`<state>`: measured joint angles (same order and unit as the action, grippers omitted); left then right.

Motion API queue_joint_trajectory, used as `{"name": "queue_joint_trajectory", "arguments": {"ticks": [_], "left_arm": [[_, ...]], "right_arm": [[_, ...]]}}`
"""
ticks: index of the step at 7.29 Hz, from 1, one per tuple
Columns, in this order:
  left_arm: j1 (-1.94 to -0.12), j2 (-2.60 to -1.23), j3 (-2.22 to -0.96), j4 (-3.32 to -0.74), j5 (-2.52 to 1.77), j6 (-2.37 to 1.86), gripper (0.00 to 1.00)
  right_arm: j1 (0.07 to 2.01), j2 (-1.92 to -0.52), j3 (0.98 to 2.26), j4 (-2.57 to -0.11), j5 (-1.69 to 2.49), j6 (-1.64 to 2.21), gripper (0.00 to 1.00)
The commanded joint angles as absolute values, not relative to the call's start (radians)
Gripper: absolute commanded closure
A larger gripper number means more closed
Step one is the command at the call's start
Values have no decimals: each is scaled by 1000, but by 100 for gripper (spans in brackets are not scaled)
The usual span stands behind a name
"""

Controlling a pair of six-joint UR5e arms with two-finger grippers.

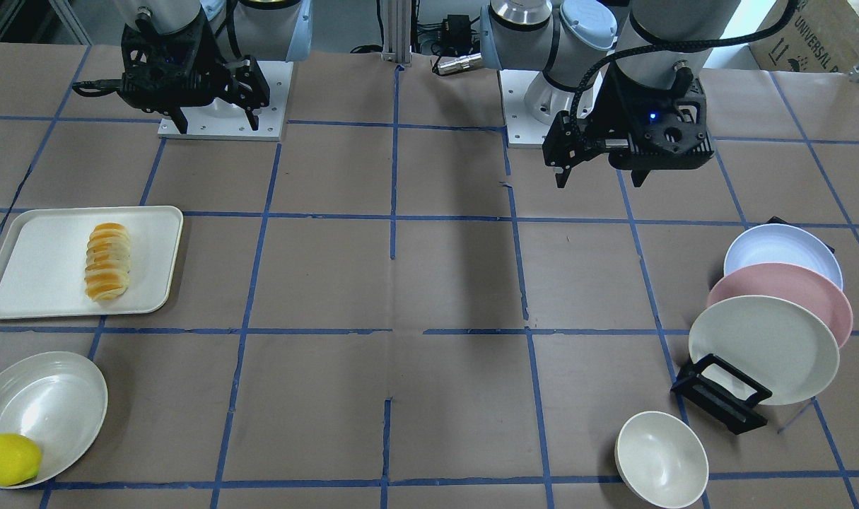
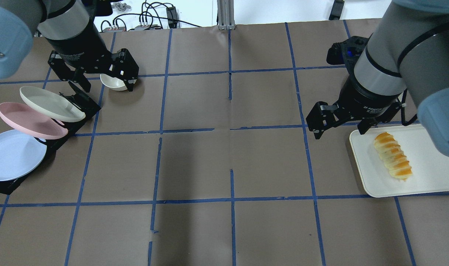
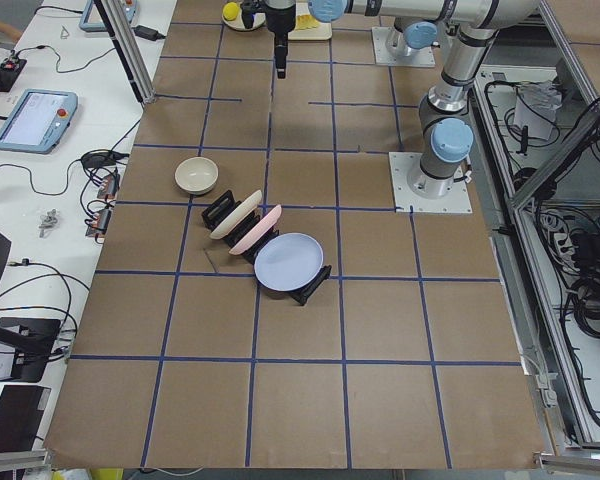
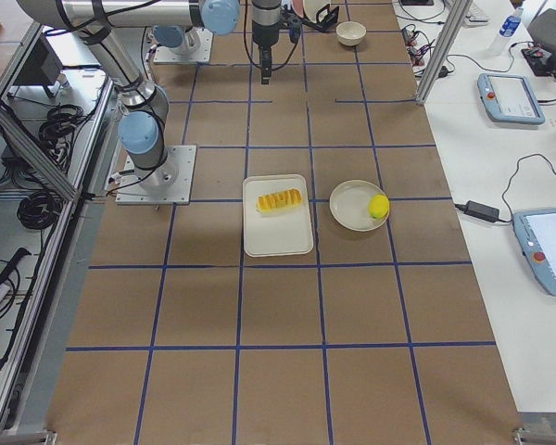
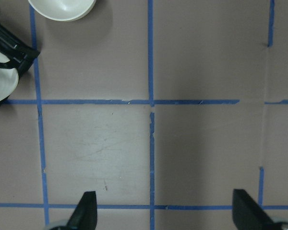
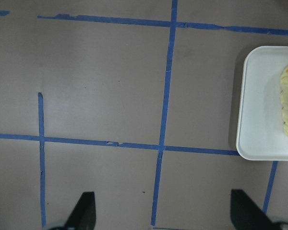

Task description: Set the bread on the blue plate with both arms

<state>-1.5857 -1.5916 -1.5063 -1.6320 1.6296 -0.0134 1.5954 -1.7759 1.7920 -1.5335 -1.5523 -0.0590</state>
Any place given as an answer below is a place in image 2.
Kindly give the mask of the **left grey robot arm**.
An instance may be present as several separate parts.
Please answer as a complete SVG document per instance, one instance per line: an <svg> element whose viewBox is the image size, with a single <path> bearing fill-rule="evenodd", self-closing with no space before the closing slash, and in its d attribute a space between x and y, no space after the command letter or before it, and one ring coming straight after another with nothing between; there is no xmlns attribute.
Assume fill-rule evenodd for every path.
<svg viewBox="0 0 449 266"><path fill-rule="evenodd" d="M112 13L111 0L0 0L0 79L13 76L35 32L52 45L48 64L63 81L91 89L85 74L117 78L133 91L139 66L123 48L110 52L94 24Z"/></svg>

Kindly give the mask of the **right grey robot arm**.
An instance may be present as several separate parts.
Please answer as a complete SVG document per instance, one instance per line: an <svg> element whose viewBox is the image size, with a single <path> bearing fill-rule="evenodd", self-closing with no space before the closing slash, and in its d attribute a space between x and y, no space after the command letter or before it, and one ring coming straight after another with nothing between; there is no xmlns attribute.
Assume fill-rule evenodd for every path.
<svg viewBox="0 0 449 266"><path fill-rule="evenodd" d="M326 61L348 78L334 104L319 101L307 115L316 139L351 121L365 134L400 113L449 157L449 0L393 0L370 37L334 43Z"/></svg>

